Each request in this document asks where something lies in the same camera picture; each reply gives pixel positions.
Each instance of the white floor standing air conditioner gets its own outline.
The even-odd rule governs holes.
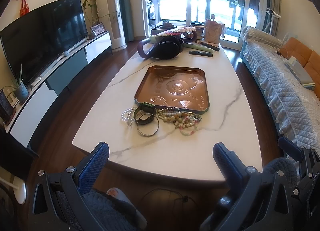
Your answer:
[[[96,0],[96,2],[101,17],[99,20],[110,32],[112,50],[119,51],[126,48],[119,0]]]

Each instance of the tv stand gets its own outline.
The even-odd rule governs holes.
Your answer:
[[[7,134],[13,136],[22,146],[30,149],[29,142],[51,105],[73,78],[107,48],[111,48],[109,31],[92,40],[82,40],[66,57],[60,57],[43,73],[39,83],[28,90],[27,101],[15,106],[16,113]]]

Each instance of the tray rim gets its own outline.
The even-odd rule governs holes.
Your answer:
[[[204,81],[205,81],[205,92],[206,92],[206,95],[207,95],[207,99],[208,99],[208,107],[205,109],[205,110],[193,110],[193,109],[185,109],[185,108],[179,108],[179,109],[184,109],[185,111],[187,112],[193,112],[193,113],[196,113],[196,114],[199,114],[199,115],[202,115],[204,113],[206,113],[209,108],[210,108],[210,101],[209,101],[209,93],[208,93],[208,86],[207,86],[207,80],[205,78],[205,72],[200,69],[200,68],[191,68],[191,67],[180,67],[180,66],[167,66],[167,65],[153,65],[153,66],[150,66],[148,67],[145,75],[143,76],[143,79],[142,81],[140,82],[139,86],[138,86],[138,89],[134,95],[134,102],[139,106],[141,105],[141,102],[138,102],[137,100],[137,95],[138,95],[138,91],[140,90],[140,87],[142,85],[143,82],[146,81],[147,77],[148,77],[148,72],[149,70],[152,70],[152,69],[155,69],[155,68],[166,68],[166,69],[169,69],[168,67],[174,67],[176,69],[183,69],[183,70],[187,70],[187,69],[190,69],[190,70],[198,70],[198,71],[202,71],[203,74],[204,74]],[[156,106],[156,109],[164,109],[164,108],[171,108],[170,106],[161,106],[161,105],[155,105]]]

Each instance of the orange pillow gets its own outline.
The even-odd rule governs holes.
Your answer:
[[[304,69],[316,84],[313,91],[318,99],[320,99],[320,55],[313,51]]]
[[[280,53],[288,60],[291,56],[294,56],[304,67],[310,58],[312,50],[299,40],[291,37],[286,44],[280,48]]]

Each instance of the metal screw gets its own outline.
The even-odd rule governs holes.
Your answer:
[[[231,200],[228,197],[222,197],[220,201],[222,205],[228,205]]]
[[[247,167],[247,170],[248,170],[248,172],[250,172],[250,173],[254,173],[254,172],[256,171],[255,167],[253,167],[253,166]]]
[[[283,172],[282,170],[278,170],[278,171],[277,171],[277,174],[278,174],[279,176],[284,176],[284,172]]]
[[[67,172],[69,172],[69,173],[73,172],[74,170],[75,170],[75,168],[73,166],[69,166],[67,168]]]
[[[38,175],[39,175],[39,176],[44,175],[44,170],[40,170],[40,171],[38,171]]]

